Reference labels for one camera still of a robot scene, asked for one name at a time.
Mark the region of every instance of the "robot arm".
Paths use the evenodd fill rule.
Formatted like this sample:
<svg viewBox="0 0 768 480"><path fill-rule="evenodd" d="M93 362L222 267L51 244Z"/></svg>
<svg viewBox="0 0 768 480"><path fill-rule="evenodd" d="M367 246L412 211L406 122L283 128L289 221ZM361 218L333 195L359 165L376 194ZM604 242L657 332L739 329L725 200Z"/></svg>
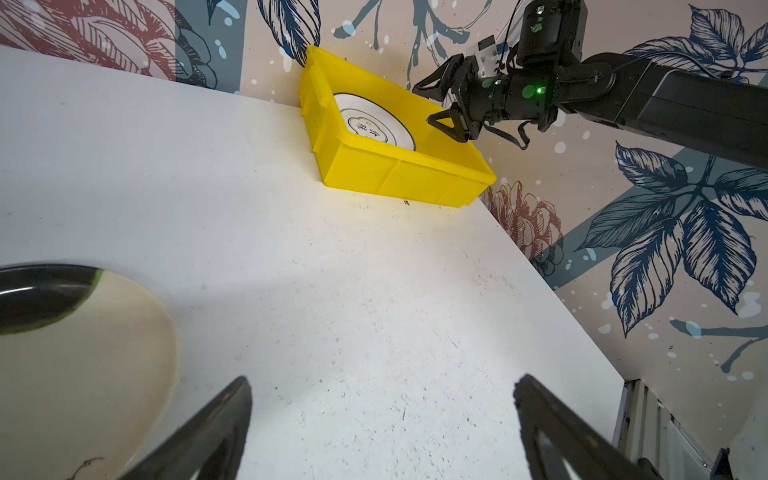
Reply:
<svg viewBox="0 0 768 480"><path fill-rule="evenodd" d="M456 141L492 125L527 120L546 131L558 109L590 121L768 169L768 89L656 65L652 57L598 54L581 61L587 9L582 0L541 0L524 11L510 55L521 68L478 78L475 57L454 55L413 93L456 101L428 122ZM450 118L453 125L440 120Z"/></svg>

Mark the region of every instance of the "plate in bin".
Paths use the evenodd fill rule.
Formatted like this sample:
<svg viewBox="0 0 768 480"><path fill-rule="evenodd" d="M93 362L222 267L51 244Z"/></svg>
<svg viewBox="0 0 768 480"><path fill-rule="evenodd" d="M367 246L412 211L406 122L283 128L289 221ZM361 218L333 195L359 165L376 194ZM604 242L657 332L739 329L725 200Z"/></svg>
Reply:
<svg viewBox="0 0 768 480"><path fill-rule="evenodd" d="M411 132L400 120L367 98L335 94L336 104L347 130L406 150L415 150Z"/></svg>

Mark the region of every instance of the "metal frame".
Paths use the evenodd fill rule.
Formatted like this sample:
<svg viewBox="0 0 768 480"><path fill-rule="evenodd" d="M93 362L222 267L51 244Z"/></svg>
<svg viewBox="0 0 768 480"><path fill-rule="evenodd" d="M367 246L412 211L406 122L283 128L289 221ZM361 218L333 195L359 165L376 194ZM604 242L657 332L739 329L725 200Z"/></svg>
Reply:
<svg viewBox="0 0 768 480"><path fill-rule="evenodd" d="M622 396L622 406L614 433L614 445L619 452L633 463L644 459L654 467L661 478L672 480L667 431L671 424L690 443L702 462L708 468L711 467L713 463L709 456L641 380L626 382L624 391L627 398L625 401Z"/></svg>

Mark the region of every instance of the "white plate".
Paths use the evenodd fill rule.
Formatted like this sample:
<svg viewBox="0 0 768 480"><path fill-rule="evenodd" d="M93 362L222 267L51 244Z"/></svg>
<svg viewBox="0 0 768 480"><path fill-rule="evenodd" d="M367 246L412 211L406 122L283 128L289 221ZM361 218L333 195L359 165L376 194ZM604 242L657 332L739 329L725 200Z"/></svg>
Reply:
<svg viewBox="0 0 768 480"><path fill-rule="evenodd" d="M41 306L45 301L0 307L3 478L63 480L75 472L75 480L117 478L176 385L176 336L160 301L124 276L92 270L76 304L29 323L34 329L19 328L18 318L50 311ZM3 272L0 280L7 280ZM36 283L40 276L16 278L18 286L6 281L0 298L38 289L46 299L79 287L77 281L45 286Z"/></svg>
<svg viewBox="0 0 768 480"><path fill-rule="evenodd" d="M415 150L413 136L394 115L372 101L353 94L335 94L347 130L407 150Z"/></svg>

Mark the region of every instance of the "red flower pattern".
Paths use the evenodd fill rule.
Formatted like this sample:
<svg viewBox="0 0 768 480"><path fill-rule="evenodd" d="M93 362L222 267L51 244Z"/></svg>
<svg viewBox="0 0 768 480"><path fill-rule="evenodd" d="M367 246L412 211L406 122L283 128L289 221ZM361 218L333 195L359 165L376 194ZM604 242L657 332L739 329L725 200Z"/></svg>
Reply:
<svg viewBox="0 0 768 480"><path fill-rule="evenodd" d="M0 44L215 88L206 42L163 0L0 0Z"/></svg>
<svg viewBox="0 0 768 480"><path fill-rule="evenodd" d="M520 182L503 184L495 194L489 187L481 200L536 270L551 275L563 260L563 234L554 205L532 194L523 196Z"/></svg>

